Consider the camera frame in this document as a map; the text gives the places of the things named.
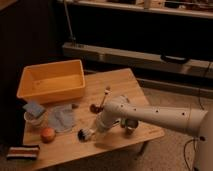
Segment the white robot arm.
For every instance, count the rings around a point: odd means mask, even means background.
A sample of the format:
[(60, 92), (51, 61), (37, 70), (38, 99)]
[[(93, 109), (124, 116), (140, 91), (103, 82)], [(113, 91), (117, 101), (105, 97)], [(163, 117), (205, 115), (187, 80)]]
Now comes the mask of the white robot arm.
[(97, 131), (108, 131), (118, 118), (143, 121), (198, 138), (192, 171), (213, 171), (213, 109), (134, 106), (125, 96), (104, 105), (97, 115)]

